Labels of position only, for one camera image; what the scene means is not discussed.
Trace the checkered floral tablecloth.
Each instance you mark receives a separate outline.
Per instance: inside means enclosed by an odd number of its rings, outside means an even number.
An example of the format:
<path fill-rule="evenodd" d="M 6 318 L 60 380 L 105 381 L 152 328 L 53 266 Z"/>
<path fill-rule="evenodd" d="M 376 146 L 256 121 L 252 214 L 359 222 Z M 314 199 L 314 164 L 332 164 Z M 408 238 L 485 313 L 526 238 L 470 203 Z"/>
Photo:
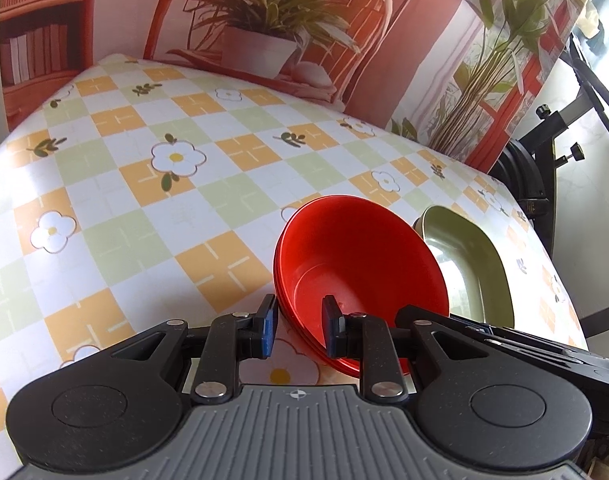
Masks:
<path fill-rule="evenodd" d="M 349 115 L 199 70 L 107 56 L 0 145 L 0 479 L 28 382 L 169 318 L 204 325 L 272 288 L 287 219 L 369 198 L 441 205 L 501 256 L 519 330 L 585 346 L 571 299 L 504 186 Z"/>

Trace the green rectangular plastic dish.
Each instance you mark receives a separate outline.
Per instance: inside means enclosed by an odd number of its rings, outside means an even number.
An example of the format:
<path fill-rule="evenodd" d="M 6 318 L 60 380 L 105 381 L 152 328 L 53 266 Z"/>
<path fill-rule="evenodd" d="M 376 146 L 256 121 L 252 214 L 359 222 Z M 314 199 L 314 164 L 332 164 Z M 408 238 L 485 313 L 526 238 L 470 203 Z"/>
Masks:
<path fill-rule="evenodd" d="M 504 264 L 479 226 L 449 208 L 430 206 L 414 229 L 438 261 L 449 312 L 473 322 L 515 326 Z"/>

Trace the black metal stand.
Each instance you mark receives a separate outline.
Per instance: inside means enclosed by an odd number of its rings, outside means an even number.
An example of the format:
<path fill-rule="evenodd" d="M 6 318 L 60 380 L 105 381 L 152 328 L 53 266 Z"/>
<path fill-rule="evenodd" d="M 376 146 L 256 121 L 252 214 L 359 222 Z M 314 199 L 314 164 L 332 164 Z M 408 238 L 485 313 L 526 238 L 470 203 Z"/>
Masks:
<path fill-rule="evenodd" d="M 609 51 L 562 51 L 491 171 L 527 209 L 591 348 L 609 353 Z"/>

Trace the red round plastic bowl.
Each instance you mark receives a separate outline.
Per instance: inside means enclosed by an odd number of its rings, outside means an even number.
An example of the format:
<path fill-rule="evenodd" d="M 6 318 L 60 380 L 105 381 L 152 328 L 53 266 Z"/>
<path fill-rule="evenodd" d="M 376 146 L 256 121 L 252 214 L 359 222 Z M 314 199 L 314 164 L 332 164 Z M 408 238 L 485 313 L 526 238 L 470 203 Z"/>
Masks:
<path fill-rule="evenodd" d="M 289 218 L 276 244 L 275 292 L 289 326 L 314 356 L 342 374 L 359 363 L 327 356 L 321 302 L 333 295 L 344 313 L 366 313 L 390 327 L 406 306 L 446 316 L 449 296 L 431 250 L 393 211 L 366 198 L 321 196 Z"/>

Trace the printed room backdrop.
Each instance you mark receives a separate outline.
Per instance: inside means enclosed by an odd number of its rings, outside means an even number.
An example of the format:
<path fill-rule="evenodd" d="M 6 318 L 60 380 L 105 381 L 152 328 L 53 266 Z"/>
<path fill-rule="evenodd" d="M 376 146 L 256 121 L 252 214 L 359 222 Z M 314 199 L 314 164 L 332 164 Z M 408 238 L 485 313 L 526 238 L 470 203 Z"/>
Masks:
<path fill-rule="evenodd" d="M 591 0 L 0 0 L 9 127 L 112 53 L 344 112 L 489 170 Z"/>

